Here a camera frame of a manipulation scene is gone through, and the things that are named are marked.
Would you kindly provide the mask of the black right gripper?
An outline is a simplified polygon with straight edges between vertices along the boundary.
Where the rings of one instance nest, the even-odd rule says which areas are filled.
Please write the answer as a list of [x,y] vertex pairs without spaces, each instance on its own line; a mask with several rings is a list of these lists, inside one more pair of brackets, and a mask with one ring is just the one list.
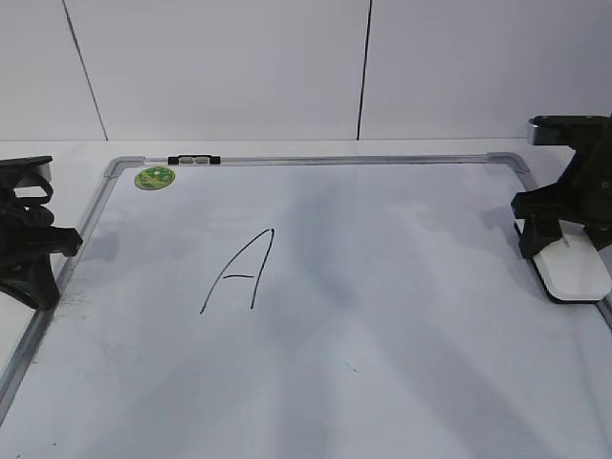
[[585,225],[597,251],[612,244],[611,130],[603,128],[594,140],[580,136],[573,147],[575,155],[555,183],[519,192],[511,201],[514,216],[526,218],[518,243],[525,259],[562,238],[558,219]]

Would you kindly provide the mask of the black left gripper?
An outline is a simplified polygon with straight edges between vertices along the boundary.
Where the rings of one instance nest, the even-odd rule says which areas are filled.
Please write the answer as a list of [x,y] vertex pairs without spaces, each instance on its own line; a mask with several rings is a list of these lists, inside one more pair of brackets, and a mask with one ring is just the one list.
[[[23,179],[44,195],[17,196]],[[45,207],[53,194],[41,176],[1,177],[1,292],[31,309],[52,309],[60,297],[49,254],[72,257],[83,243],[76,229],[54,226]]]

